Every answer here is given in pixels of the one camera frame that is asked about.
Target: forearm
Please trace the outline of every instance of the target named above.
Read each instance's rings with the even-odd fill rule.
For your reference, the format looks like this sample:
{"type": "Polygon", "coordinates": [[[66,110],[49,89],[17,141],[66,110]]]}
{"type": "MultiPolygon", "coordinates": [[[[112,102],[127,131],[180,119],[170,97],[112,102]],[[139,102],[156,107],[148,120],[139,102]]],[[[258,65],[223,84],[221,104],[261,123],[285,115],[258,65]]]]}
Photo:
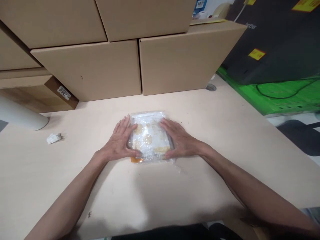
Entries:
{"type": "Polygon", "coordinates": [[[233,194],[261,220],[303,232],[318,232],[309,217],[210,146],[202,145],[199,155],[220,174],[233,194]]]}
{"type": "Polygon", "coordinates": [[[76,224],[91,188],[105,164],[94,156],[42,216],[25,240],[56,240],[68,234],[76,224]]]}

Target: brown box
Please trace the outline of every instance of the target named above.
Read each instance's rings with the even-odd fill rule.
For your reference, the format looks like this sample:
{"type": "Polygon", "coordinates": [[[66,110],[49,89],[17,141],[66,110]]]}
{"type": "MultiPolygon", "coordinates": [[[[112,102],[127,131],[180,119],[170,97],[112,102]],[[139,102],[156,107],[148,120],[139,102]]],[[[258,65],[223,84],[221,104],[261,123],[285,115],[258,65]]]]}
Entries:
{"type": "Polygon", "coordinates": [[[35,67],[30,50],[0,21],[0,71],[35,67]]]}
{"type": "Polygon", "coordinates": [[[185,34],[140,39],[143,95],[205,88],[245,29],[225,21],[190,26],[185,34]]]}
{"type": "Polygon", "coordinates": [[[94,0],[3,0],[0,19],[29,48],[107,40],[94,0]]]}
{"type": "Polygon", "coordinates": [[[196,0],[96,0],[110,42],[184,33],[196,0]]]}
{"type": "Polygon", "coordinates": [[[0,79],[51,75],[44,67],[0,71],[0,79]]]}
{"type": "Polygon", "coordinates": [[[0,95],[38,113],[73,110],[79,102],[52,75],[1,79],[0,95]]]}
{"type": "Polygon", "coordinates": [[[137,40],[31,53],[81,102],[141,94],[137,40]]]}

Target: hand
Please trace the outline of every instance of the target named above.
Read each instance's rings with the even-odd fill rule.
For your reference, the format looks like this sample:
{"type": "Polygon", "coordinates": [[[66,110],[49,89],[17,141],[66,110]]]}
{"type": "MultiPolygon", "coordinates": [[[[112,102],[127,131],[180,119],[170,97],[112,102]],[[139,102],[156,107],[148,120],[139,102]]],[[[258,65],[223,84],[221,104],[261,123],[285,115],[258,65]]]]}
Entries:
{"type": "Polygon", "coordinates": [[[113,134],[106,145],[98,150],[95,155],[105,163],[124,157],[141,156],[141,153],[138,150],[129,149],[127,147],[128,138],[132,131],[136,128],[137,124],[130,124],[129,115],[124,117],[114,128],[113,134]]]}
{"type": "Polygon", "coordinates": [[[188,134],[177,122],[163,118],[159,124],[171,136],[175,147],[166,152],[166,159],[199,155],[202,146],[206,145],[188,134]]]}

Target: plastic food package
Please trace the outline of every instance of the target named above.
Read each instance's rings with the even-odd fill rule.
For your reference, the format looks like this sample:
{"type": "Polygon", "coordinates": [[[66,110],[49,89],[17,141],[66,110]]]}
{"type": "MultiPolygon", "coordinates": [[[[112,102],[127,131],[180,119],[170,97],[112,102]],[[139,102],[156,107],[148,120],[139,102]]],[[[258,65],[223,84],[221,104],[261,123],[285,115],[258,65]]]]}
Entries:
{"type": "Polygon", "coordinates": [[[141,112],[130,115],[131,124],[138,124],[132,132],[128,146],[142,153],[140,158],[131,157],[134,163],[175,162],[175,159],[164,159],[168,150],[173,149],[171,137],[160,127],[163,112],[141,112]]]}

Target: desk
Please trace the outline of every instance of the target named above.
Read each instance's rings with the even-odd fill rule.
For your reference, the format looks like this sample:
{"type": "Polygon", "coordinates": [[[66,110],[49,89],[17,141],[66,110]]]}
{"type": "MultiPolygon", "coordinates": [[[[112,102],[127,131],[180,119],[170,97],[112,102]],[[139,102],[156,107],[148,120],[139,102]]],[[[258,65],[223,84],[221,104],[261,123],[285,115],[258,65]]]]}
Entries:
{"type": "MultiPolygon", "coordinates": [[[[39,131],[0,133],[0,231],[22,239],[128,113],[165,110],[194,137],[298,208],[320,206],[320,167],[219,77],[205,89],[80,103],[46,114],[39,131]],[[64,139],[47,145],[50,133],[64,139]]],[[[200,157],[171,164],[107,164],[79,220],[81,239],[240,216],[244,209],[200,157]]]]}

